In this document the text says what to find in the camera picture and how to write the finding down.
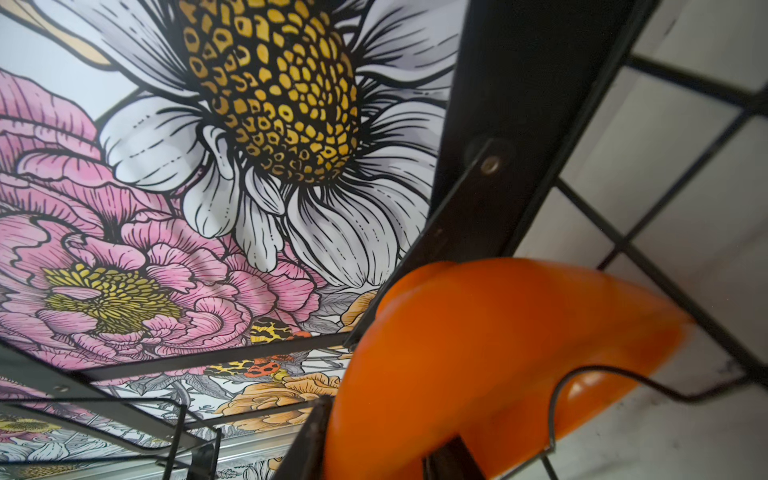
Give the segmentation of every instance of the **pink peony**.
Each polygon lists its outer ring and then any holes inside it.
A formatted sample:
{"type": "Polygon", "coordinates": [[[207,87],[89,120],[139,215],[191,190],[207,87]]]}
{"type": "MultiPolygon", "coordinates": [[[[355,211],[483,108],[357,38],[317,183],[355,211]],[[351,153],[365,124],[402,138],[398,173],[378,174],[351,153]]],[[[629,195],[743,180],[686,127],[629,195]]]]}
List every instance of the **pink peony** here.
{"type": "MultiPolygon", "coordinates": [[[[0,377],[0,399],[28,399],[46,397],[43,392],[19,385],[0,377]]],[[[52,413],[66,419],[89,423],[94,414],[77,406],[62,403],[25,403],[23,406],[52,413]]],[[[15,443],[16,440],[46,441],[48,433],[58,429],[56,425],[34,419],[0,415],[0,443],[15,443]]]]}
{"type": "Polygon", "coordinates": [[[5,340],[86,369],[242,346],[256,317],[298,331],[317,310],[326,283],[290,248],[260,272],[230,236],[202,237],[162,195],[117,182],[73,104],[2,71],[0,100],[5,340]]]}

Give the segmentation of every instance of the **screw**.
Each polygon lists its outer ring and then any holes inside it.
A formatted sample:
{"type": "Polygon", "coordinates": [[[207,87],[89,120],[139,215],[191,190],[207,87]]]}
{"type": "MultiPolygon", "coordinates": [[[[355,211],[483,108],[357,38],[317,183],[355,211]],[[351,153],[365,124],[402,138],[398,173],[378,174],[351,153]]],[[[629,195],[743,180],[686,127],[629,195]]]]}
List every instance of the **screw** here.
{"type": "Polygon", "coordinates": [[[480,171],[483,175],[493,175],[498,172],[498,169],[502,166],[502,159],[496,155],[491,155],[482,161],[480,165],[480,171]]]}

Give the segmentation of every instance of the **printed ceiling panel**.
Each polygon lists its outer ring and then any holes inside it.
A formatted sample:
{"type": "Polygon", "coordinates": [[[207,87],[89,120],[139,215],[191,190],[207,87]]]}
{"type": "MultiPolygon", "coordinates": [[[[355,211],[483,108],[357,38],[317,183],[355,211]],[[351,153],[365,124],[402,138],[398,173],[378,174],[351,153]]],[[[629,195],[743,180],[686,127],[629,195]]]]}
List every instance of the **printed ceiling panel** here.
{"type": "MultiPolygon", "coordinates": [[[[425,222],[465,3],[0,0],[0,338],[80,370],[350,331],[425,222]]],[[[100,387],[217,416],[348,358],[100,387]]],[[[13,420],[0,457],[73,446],[13,420]]]]}

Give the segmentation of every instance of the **black cable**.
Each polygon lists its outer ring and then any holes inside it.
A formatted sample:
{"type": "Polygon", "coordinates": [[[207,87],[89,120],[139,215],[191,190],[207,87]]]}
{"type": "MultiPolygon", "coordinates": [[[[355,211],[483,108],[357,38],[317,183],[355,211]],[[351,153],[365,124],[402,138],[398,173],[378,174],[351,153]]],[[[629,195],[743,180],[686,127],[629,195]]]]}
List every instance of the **black cable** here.
{"type": "Polygon", "coordinates": [[[541,457],[541,463],[544,464],[544,470],[547,471],[549,480],[559,480],[557,472],[554,471],[554,468],[552,468],[552,464],[549,462],[549,457],[547,457],[546,455],[541,457]]]}
{"type": "Polygon", "coordinates": [[[554,414],[555,414],[555,410],[558,407],[558,397],[560,396],[560,392],[565,387],[565,385],[569,381],[571,381],[571,379],[573,379],[575,376],[579,376],[582,373],[587,373],[587,372],[602,372],[602,373],[611,373],[613,375],[623,376],[628,379],[632,379],[635,382],[641,383],[647,387],[650,387],[651,389],[656,390],[660,394],[666,396],[671,400],[674,400],[675,402],[686,403],[688,405],[701,403],[706,400],[711,400],[715,397],[728,393],[735,388],[749,385],[750,383],[753,382],[753,379],[751,377],[745,375],[737,379],[731,380],[729,382],[716,385],[711,389],[705,390],[701,393],[686,395],[684,393],[678,392],[677,390],[673,390],[668,386],[661,385],[659,382],[655,382],[654,380],[651,380],[646,376],[642,376],[639,373],[631,372],[625,369],[620,369],[615,366],[587,365],[587,366],[579,367],[577,369],[573,369],[570,372],[566,373],[565,376],[563,376],[563,378],[560,379],[560,381],[552,391],[552,396],[549,399],[549,414],[548,414],[548,420],[547,420],[548,427],[549,427],[549,449],[547,453],[554,452],[554,447],[556,443],[555,430],[554,430],[554,414]]]}
{"type": "Polygon", "coordinates": [[[602,373],[610,373],[613,375],[623,376],[628,379],[634,380],[635,382],[641,383],[642,385],[645,385],[659,392],[660,394],[666,396],[667,398],[675,402],[685,403],[687,405],[695,405],[697,403],[702,403],[702,402],[706,402],[707,400],[715,399],[716,397],[730,393],[739,387],[750,385],[759,380],[754,376],[745,375],[737,379],[730,380],[729,382],[724,382],[724,383],[715,385],[714,387],[704,390],[703,392],[687,395],[685,393],[680,393],[677,390],[671,389],[668,386],[661,385],[659,382],[655,382],[654,380],[651,380],[646,376],[642,376],[639,373],[631,372],[630,370],[626,370],[626,369],[620,369],[615,366],[586,365],[586,366],[579,367],[577,369],[573,369],[570,372],[566,373],[560,379],[558,384],[554,387],[554,390],[552,390],[552,395],[550,396],[550,399],[549,399],[549,410],[547,415],[549,446],[543,452],[538,453],[533,458],[530,458],[526,462],[520,464],[517,468],[515,468],[511,472],[508,472],[507,474],[503,475],[502,480],[506,480],[507,478],[511,478],[515,476],[516,474],[518,474],[520,471],[528,467],[532,462],[535,462],[536,460],[541,460],[541,463],[544,464],[544,468],[547,470],[547,475],[549,475],[550,480],[557,480],[558,478],[557,473],[554,471],[554,468],[552,467],[552,464],[549,462],[549,458],[547,457],[548,455],[551,455],[554,453],[555,446],[557,443],[556,431],[554,428],[554,415],[558,407],[558,398],[560,397],[560,393],[562,392],[562,389],[566,386],[566,384],[568,384],[568,382],[570,382],[574,377],[587,372],[602,372],[602,373]]]}

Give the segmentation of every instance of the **orange plastic object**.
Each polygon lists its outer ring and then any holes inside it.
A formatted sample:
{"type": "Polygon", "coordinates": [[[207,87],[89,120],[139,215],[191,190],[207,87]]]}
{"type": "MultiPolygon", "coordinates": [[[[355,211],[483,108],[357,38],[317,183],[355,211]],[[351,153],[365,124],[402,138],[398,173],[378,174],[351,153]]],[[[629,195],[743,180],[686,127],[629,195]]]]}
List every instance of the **orange plastic object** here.
{"type": "MultiPolygon", "coordinates": [[[[587,365],[651,374],[689,316],[604,273],[491,259],[424,266],[382,299],[344,375],[325,447],[328,480],[421,478],[421,458],[461,435],[486,476],[547,447],[558,380],[587,365]]],[[[636,384],[603,373],[571,381],[558,437],[636,384]]]]}

